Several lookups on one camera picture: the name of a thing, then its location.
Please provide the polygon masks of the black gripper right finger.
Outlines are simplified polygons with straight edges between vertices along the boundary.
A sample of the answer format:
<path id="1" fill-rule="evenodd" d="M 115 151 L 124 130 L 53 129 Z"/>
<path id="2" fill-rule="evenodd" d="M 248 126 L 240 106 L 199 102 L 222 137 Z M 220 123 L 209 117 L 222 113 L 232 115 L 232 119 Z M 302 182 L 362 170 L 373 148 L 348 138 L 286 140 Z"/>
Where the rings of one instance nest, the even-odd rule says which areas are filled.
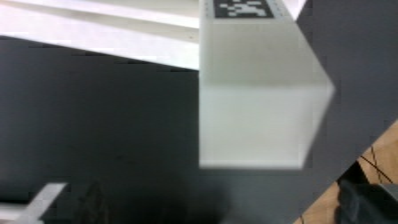
<path id="1" fill-rule="evenodd" d="M 353 163 L 337 187 L 336 224 L 398 224 L 398 184 L 371 184 Z"/>

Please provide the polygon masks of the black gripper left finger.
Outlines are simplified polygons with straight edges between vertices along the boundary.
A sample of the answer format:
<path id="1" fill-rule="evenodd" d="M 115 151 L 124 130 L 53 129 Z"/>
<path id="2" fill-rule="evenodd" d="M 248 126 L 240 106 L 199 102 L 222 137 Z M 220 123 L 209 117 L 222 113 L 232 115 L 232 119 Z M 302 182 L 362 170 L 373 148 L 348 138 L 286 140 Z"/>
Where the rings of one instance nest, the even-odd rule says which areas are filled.
<path id="1" fill-rule="evenodd" d="M 110 208 L 99 183 L 90 183 L 83 192 L 73 192 L 65 182 L 49 182 L 14 224 L 110 224 Z"/>

